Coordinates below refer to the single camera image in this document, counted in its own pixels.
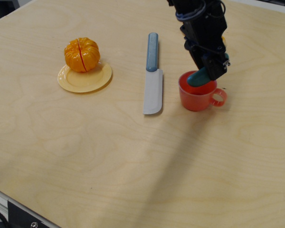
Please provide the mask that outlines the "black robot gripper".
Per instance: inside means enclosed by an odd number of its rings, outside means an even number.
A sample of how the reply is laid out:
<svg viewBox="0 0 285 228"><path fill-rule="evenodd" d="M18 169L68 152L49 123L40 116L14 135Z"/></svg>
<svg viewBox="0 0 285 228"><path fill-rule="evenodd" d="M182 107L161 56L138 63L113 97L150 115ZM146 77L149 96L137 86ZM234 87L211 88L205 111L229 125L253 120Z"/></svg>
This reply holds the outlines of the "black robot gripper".
<svg viewBox="0 0 285 228"><path fill-rule="evenodd" d="M227 29L225 8L181 8L181 30L185 48L198 69L205 67L210 80L217 80L227 72L229 55L222 41Z"/></svg>

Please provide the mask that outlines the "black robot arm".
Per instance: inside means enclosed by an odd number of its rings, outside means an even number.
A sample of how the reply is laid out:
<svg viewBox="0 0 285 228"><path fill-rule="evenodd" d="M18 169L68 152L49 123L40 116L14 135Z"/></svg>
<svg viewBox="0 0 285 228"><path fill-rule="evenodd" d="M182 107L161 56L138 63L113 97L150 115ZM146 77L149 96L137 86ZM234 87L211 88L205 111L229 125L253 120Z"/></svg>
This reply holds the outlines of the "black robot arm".
<svg viewBox="0 0 285 228"><path fill-rule="evenodd" d="M199 86L217 80L230 65L223 41L227 29L225 4L220 0L169 0L168 4L176 10L184 47L199 69L188 83Z"/></svg>

